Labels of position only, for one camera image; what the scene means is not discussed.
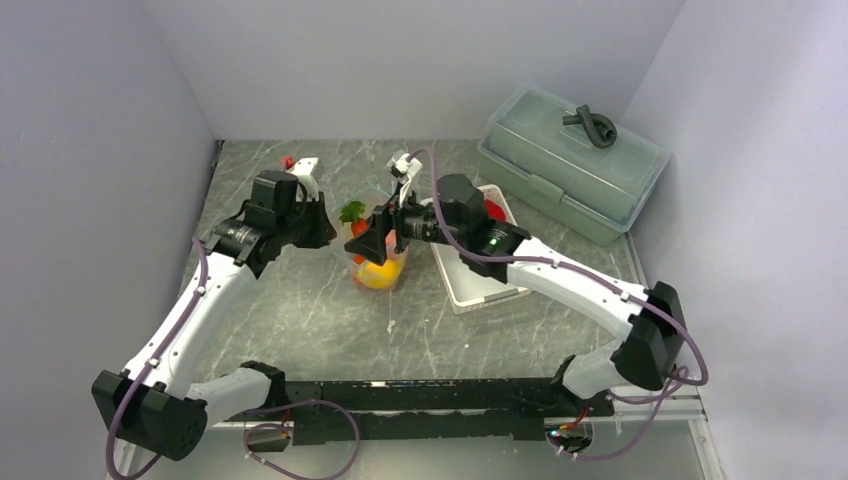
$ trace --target table surface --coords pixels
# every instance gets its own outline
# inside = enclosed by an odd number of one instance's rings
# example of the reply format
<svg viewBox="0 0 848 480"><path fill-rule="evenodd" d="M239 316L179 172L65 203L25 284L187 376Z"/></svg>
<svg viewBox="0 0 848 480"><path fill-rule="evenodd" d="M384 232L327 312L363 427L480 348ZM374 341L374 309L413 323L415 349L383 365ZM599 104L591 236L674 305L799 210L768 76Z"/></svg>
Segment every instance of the table surface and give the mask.
<svg viewBox="0 0 848 480"><path fill-rule="evenodd" d="M482 158L476 140L227 141L197 235L238 210L253 178L279 159L318 157L328 211L367 185L389 190L391 154L434 147L439 174L463 173L475 185ZM419 188L428 188L429 171ZM598 246L506 193L517 223L563 254L603 273L637 282L625 238ZM551 376L563 359L612 337L596 323L538 293L455 315L430 247L413 242L394 291L366 290L327 249L286 247L233 305L210 342L195 381L227 374L247 360L291 380L451 379ZM185 280L194 272L192 253ZM391 333L389 322L394 321Z"/></svg>

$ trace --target box handle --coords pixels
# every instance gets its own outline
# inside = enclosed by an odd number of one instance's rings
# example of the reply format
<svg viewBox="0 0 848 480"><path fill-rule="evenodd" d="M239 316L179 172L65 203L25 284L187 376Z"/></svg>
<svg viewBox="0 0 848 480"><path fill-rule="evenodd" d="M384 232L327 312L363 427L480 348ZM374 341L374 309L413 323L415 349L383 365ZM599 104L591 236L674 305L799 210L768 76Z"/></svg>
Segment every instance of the box handle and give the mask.
<svg viewBox="0 0 848 480"><path fill-rule="evenodd" d="M527 183L531 187L535 188L538 193L553 201L554 205L558 205L560 200L562 200L562 189L535 173L530 174L530 177L527 179Z"/></svg>

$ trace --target yellow fruit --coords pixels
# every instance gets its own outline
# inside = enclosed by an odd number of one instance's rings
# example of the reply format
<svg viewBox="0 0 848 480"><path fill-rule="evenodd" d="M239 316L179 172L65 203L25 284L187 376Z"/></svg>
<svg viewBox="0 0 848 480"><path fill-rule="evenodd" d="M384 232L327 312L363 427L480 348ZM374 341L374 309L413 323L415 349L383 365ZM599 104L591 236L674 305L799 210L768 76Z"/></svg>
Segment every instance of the yellow fruit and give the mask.
<svg viewBox="0 0 848 480"><path fill-rule="evenodd" d="M365 262L359 269L359 281L371 288L389 288L397 280L403 265L395 260L386 260L382 266Z"/></svg>

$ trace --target red tomato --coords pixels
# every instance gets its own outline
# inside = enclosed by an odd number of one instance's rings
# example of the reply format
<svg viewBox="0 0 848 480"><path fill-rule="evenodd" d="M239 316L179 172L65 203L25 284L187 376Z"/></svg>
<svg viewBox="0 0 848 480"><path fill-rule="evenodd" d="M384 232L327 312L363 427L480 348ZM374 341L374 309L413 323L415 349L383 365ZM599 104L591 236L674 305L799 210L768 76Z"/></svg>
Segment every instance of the red tomato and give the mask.
<svg viewBox="0 0 848 480"><path fill-rule="evenodd" d="M486 205L486 211L489 213L490 217L494 218L495 220L500 220L502 222L506 221L506 214L504 213L503 209L498 206L498 204L491 200L486 200L484 203Z"/></svg>

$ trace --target green leaf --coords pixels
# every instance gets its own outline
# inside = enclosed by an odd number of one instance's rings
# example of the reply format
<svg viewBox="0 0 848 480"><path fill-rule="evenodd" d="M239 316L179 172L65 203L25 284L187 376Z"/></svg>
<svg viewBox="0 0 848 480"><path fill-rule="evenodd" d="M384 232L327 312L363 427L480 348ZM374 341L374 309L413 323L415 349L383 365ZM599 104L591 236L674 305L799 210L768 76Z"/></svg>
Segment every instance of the green leaf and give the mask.
<svg viewBox="0 0 848 480"><path fill-rule="evenodd" d="M365 204L359 200L353 200L342 207L341 215L339 215L339 221L342 224L353 223L359 220L363 213L365 213Z"/></svg>

